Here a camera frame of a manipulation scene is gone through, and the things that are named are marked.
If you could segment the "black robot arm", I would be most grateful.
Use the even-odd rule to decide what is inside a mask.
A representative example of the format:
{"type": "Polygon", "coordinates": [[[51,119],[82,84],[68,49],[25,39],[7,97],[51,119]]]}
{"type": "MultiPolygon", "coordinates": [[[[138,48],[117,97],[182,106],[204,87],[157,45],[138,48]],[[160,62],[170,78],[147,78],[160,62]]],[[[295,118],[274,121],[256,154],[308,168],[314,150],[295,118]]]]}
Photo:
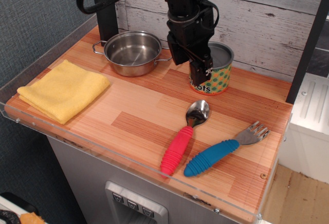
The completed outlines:
{"type": "Polygon", "coordinates": [[[219,9],[209,0],[165,0],[167,41],[176,65],[189,62],[192,84],[209,81],[213,59],[208,46],[219,21],[219,9]]]}

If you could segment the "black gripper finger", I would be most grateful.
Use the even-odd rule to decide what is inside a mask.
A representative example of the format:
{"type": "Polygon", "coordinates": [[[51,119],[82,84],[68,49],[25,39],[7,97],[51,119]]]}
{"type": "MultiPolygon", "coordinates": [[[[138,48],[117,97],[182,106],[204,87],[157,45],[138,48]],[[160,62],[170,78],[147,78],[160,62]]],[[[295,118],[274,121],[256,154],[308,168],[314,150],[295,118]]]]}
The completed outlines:
{"type": "Polygon", "coordinates": [[[181,42],[175,38],[167,38],[167,40],[175,65],[192,61],[181,42]]]}
{"type": "Polygon", "coordinates": [[[213,71],[213,58],[208,56],[202,60],[190,60],[190,78],[193,86],[209,81],[213,71]]]}

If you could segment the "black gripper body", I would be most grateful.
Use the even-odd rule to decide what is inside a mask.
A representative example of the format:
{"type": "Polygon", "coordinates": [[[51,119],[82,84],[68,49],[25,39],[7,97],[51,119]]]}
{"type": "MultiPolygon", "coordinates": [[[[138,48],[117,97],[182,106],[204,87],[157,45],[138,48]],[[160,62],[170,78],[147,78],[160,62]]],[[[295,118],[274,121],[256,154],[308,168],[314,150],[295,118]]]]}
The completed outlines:
{"type": "Polygon", "coordinates": [[[181,42],[192,60],[206,59],[210,56],[208,42],[218,24],[218,18],[214,18],[213,11],[218,12],[214,3],[201,0],[187,16],[174,16],[169,13],[167,26],[170,31],[167,38],[175,38],[181,42]]]}

